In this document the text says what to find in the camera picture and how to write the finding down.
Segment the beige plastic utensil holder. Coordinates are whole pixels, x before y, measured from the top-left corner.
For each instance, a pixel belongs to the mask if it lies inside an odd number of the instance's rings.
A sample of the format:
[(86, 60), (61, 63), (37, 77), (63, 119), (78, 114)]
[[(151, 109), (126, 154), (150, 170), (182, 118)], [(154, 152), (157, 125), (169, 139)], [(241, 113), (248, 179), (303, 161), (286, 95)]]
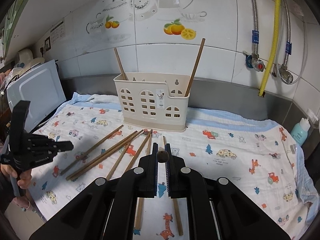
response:
[(151, 129), (185, 130), (190, 77), (180, 74), (127, 73), (114, 78), (125, 123)]

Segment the white patterned cloth mat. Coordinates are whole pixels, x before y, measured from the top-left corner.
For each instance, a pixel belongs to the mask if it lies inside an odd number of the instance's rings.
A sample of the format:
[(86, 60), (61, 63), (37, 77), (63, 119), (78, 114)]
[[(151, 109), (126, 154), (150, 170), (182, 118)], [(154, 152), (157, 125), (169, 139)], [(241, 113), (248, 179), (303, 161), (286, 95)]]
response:
[(74, 149), (32, 172), (32, 239), (312, 236), (319, 193), (275, 121), (190, 108), (183, 132), (152, 130), (115, 96), (74, 94), (37, 133)]

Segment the teal soap bottle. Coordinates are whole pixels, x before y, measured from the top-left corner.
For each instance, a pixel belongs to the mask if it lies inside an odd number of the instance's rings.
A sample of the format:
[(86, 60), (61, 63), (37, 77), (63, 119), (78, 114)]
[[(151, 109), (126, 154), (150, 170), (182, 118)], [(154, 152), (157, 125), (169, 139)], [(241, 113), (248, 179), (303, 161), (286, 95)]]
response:
[(299, 146), (302, 146), (306, 141), (310, 126), (308, 118), (301, 118), (300, 122), (293, 127), (290, 134)]

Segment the metal water valve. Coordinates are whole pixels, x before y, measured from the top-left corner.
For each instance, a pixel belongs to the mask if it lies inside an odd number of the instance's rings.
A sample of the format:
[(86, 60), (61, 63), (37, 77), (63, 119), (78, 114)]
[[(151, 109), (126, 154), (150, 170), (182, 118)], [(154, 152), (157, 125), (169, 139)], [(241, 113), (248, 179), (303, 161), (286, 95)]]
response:
[(253, 69), (256, 72), (263, 72), (265, 70), (265, 64), (257, 53), (248, 53), (246, 51), (242, 53), (245, 55), (245, 65), (247, 68)]
[(278, 64), (273, 67), (272, 75), (281, 79), (286, 85), (291, 85), (293, 83), (293, 75), (287, 70), (287, 66)]

